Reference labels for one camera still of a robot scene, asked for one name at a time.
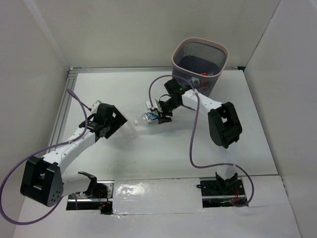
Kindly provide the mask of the green blue label bottle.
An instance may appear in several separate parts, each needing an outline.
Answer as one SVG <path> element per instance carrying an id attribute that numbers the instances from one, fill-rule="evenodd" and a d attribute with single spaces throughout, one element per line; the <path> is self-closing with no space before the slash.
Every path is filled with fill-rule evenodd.
<path id="1" fill-rule="evenodd" d="M 140 117 L 133 121 L 135 126 L 149 127 L 154 124 L 158 124 L 159 118 L 152 112 L 143 113 Z"/>

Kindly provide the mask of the clear unlabelled plastic bottle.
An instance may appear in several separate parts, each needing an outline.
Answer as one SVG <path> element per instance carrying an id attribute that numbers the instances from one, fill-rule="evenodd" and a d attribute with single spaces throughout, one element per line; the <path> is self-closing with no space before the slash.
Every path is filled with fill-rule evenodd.
<path id="1" fill-rule="evenodd" d="M 126 138 L 135 138 L 138 136 L 135 126 L 130 120 L 128 120 L 120 129 Z"/>

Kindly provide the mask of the red label water bottle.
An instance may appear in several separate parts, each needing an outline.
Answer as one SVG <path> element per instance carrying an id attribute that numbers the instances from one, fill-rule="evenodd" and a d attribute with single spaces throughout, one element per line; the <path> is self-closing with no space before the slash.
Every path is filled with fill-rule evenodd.
<path id="1" fill-rule="evenodd" d="M 214 73 L 213 72 L 203 72 L 200 75 L 201 76 L 213 76 Z M 207 90 L 211 84 L 209 81 L 205 81 L 205 80 L 198 79 L 195 77 L 192 77 L 191 81 L 192 81 L 193 86 L 196 89 L 201 89 L 201 90 Z"/>

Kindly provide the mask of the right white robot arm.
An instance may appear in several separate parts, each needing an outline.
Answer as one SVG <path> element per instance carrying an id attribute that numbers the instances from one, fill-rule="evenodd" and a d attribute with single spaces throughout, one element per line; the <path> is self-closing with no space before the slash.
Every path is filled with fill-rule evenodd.
<path id="1" fill-rule="evenodd" d="M 192 90 L 189 85 L 181 86 L 176 79 L 167 81 L 164 87 L 170 98 L 165 102 L 156 101 L 159 124 L 171 122 L 172 112 L 180 106 L 199 106 L 198 112 L 208 117 L 211 140 L 221 151 L 222 165 L 215 173 L 216 189 L 221 194 L 228 194 L 238 179 L 232 153 L 242 133 L 234 105 L 231 102 L 217 102 Z"/>

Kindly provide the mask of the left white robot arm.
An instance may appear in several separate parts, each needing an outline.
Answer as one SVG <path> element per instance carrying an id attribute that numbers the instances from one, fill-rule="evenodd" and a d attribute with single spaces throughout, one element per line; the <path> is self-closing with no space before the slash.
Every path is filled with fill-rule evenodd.
<path id="1" fill-rule="evenodd" d="M 20 193 L 47 207 L 77 192 L 94 197 L 98 192 L 96 176 L 84 171 L 66 176 L 64 172 L 87 148 L 101 138 L 110 138 L 126 122 L 127 118 L 114 105 L 95 106 L 66 142 L 40 158 L 32 156 L 26 161 Z"/>

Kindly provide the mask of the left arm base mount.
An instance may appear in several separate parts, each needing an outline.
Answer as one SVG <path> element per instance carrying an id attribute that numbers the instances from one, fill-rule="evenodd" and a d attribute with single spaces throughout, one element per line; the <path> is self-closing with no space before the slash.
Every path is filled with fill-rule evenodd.
<path id="1" fill-rule="evenodd" d="M 103 215 L 113 214 L 114 181 L 100 180 L 91 195 L 76 192 L 67 198 L 66 211 L 97 211 Z"/>

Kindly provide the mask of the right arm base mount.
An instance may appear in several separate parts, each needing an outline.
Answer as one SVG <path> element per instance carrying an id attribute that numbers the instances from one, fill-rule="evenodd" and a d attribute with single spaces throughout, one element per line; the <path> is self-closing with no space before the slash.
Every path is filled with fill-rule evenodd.
<path id="1" fill-rule="evenodd" d="M 200 180 L 196 188 L 201 191 L 203 208 L 232 207 L 244 205 L 247 202 L 244 186 L 241 179 L 230 188 L 221 190 L 216 179 Z"/>

